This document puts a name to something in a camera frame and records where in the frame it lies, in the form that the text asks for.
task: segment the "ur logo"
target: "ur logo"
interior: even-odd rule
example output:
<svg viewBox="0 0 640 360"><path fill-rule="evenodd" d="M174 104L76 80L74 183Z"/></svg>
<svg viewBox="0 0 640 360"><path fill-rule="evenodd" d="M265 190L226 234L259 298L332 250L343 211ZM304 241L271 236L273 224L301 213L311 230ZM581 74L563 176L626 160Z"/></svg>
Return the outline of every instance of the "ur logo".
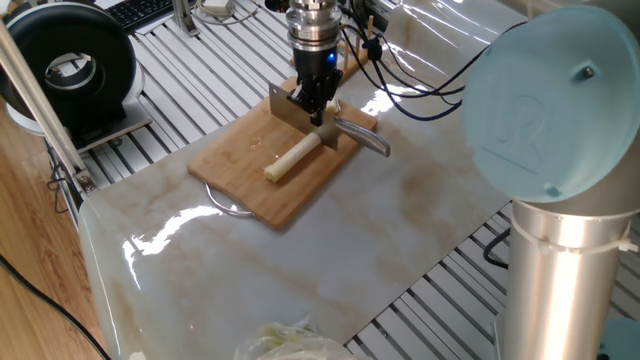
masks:
<svg viewBox="0 0 640 360"><path fill-rule="evenodd" d="M545 161L549 109L530 95L519 95L500 105L498 118L485 128L485 149L537 174Z"/></svg>

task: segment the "keyboard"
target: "keyboard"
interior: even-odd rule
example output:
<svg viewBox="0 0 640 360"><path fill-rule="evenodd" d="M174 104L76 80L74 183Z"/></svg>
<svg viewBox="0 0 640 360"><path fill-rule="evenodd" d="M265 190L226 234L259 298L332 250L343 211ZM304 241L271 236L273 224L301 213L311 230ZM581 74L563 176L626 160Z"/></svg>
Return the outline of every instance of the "keyboard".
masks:
<svg viewBox="0 0 640 360"><path fill-rule="evenodd" d="M133 32L171 11L171 0L125 0L107 9L125 32Z"/></svg>

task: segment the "marble surface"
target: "marble surface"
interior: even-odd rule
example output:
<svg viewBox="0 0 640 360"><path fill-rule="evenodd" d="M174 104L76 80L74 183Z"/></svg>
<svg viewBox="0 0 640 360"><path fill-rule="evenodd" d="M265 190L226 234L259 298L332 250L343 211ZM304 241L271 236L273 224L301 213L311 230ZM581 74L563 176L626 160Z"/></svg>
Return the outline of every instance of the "marble surface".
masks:
<svg viewBox="0 0 640 360"><path fill-rule="evenodd" d="M410 3L394 11L388 39L434 83L484 46L472 38L491 41L521 21L489 0ZM493 32L479 30L485 23ZM360 150L283 231L223 215L187 174L224 127L89 197L80 237L113 358L230 359L260 325L306 314L347 341L507 202L474 168L460 111L420 123L373 90L357 74L340 96L380 119L391 157ZM423 115L446 108L437 98L401 104Z"/></svg>

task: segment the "robot end effector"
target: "robot end effector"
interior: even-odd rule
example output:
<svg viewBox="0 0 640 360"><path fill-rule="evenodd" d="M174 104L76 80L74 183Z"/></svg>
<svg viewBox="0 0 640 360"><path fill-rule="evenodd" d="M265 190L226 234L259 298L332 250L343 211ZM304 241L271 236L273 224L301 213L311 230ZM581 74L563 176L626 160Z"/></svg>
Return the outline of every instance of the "robot end effector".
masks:
<svg viewBox="0 0 640 360"><path fill-rule="evenodd" d="M291 0L287 11L298 73L298 86L289 99L308 112L316 126L322 125L318 112L333 98L342 78L336 69L342 15L336 4L336 0Z"/></svg>

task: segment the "knife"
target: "knife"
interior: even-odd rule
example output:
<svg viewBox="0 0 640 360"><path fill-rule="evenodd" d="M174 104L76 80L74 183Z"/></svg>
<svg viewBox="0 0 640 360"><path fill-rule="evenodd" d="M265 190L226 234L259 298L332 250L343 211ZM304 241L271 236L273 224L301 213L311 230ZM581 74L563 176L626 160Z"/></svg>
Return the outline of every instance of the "knife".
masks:
<svg viewBox="0 0 640 360"><path fill-rule="evenodd" d="M322 125L317 127L310 122L310 115L306 111L289 100L289 93L286 90L270 83L269 95L269 105L273 115L304 134L317 133L322 140L322 144L333 150L338 150L338 135L339 132L342 132L358 144L384 157L389 157L391 154L389 143L367 128L325 111L320 111Z"/></svg>

